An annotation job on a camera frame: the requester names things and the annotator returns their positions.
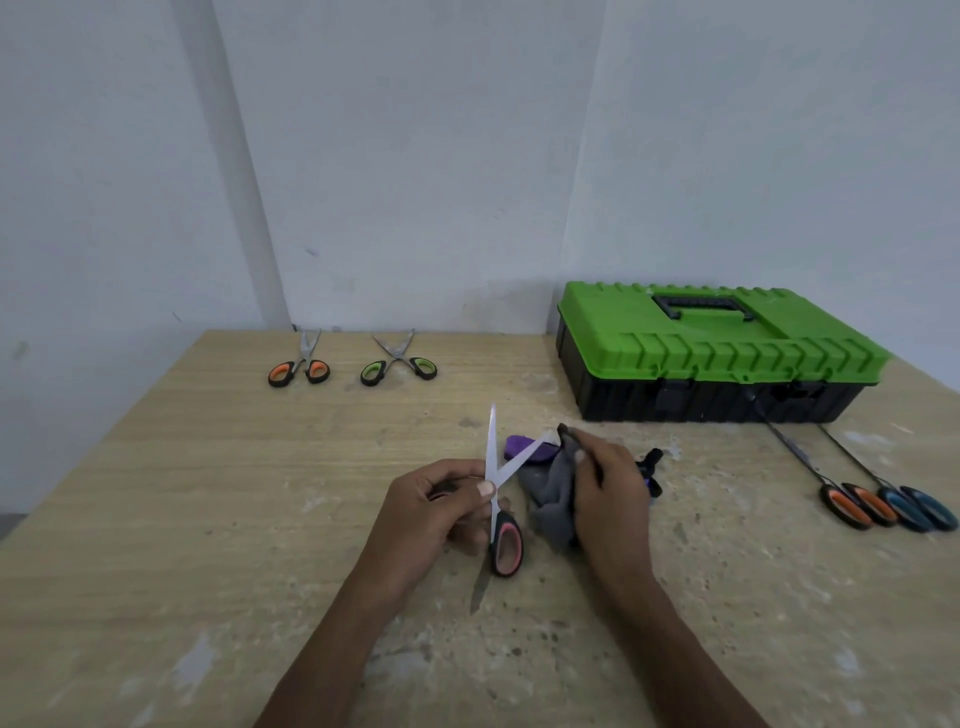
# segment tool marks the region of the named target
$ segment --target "hand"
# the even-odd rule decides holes
[[[653,578],[650,492],[630,452],[580,429],[574,525],[590,567],[614,601]],[[598,480],[598,470],[602,475]]]
[[[495,489],[477,479],[483,474],[483,460],[440,460],[394,480],[348,578],[351,586],[397,610],[433,566],[447,536],[462,546],[486,542]],[[427,500],[445,480],[453,480],[457,492]],[[485,506],[486,537],[478,536]]]

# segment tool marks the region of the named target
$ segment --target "finger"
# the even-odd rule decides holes
[[[448,458],[424,465],[410,473],[424,495],[438,483],[463,477],[483,477],[486,464],[483,460],[456,460]]]
[[[490,519],[486,522],[459,522],[450,530],[448,540],[457,550],[475,556],[490,543]]]
[[[444,494],[446,496],[451,495],[451,493],[454,492],[455,489],[459,490],[460,488],[467,488],[467,487],[476,488],[477,487],[477,479],[475,477],[461,477],[461,478],[457,478],[456,480],[447,480],[446,483],[449,483],[449,485],[452,486],[452,488],[449,488],[449,489],[444,488]],[[508,497],[501,497],[498,500],[498,502],[500,503],[501,510],[510,511],[511,513],[513,513],[513,511],[511,510],[512,503],[510,502],[510,499]],[[466,516],[463,516],[460,519],[460,522],[474,521],[476,519],[487,519],[487,521],[489,522],[490,511],[491,511],[490,504],[484,503],[482,506],[477,508],[472,513],[468,513]]]
[[[431,506],[443,514],[444,524],[449,530],[456,521],[489,503],[494,493],[496,487],[489,480],[478,480],[475,486],[460,488],[456,493],[434,500]]]
[[[501,511],[506,511],[507,513],[514,512],[514,507],[513,507],[514,505],[510,502],[510,499],[508,497],[499,497],[496,500],[496,502],[500,504]],[[490,504],[484,503],[475,511],[472,511],[471,513],[467,513],[459,521],[457,521],[457,523],[485,523],[487,525],[487,528],[489,529],[490,513],[491,513]]]
[[[600,495],[600,483],[597,482],[597,467],[593,457],[585,449],[578,449],[573,458],[577,463],[576,485],[573,492],[573,505],[577,510],[591,498]]]
[[[618,465],[622,465],[624,460],[623,448],[618,448],[613,443],[607,442],[602,437],[597,437],[596,435],[591,435],[589,432],[584,432],[582,429],[573,428],[574,434],[577,436],[577,440],[580,442],[580,445],[589,452],[593,459],[600,463],[600,467],[604,470],[608,468],[616,468]]]

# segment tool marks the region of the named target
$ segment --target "toolbox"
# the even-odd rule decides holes
[[[572,281],[558,308],[588,422],[829,423],[891,357],[782,288]]]

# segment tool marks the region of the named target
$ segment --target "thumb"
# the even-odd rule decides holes
[[[590,457],[590,453],[584,449],[578,449],[573,456],[577,464],[576,490],[574,491],[574,506],[580,510],[580,505],[586,503],[590,498],[596,497],[600,493],[600,484],[597,482],[596,463]]]
[[[484,503],[489,503],[494,493],[496,486],[489,480],[478,480],[475,485],[458,488],[456,493],[440,498],[434,502],[434,506],[444,514],[444,519],[452,528],[463,516],[472,513]]]

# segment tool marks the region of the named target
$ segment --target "gray fabric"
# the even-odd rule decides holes
[[[531,500],[530,521],[556,549],[576,542],[573,526],[573,484],[580,444],[569,434],[560,437],[561,449],[550,465],[527,465],[517,471],[520,486]]]

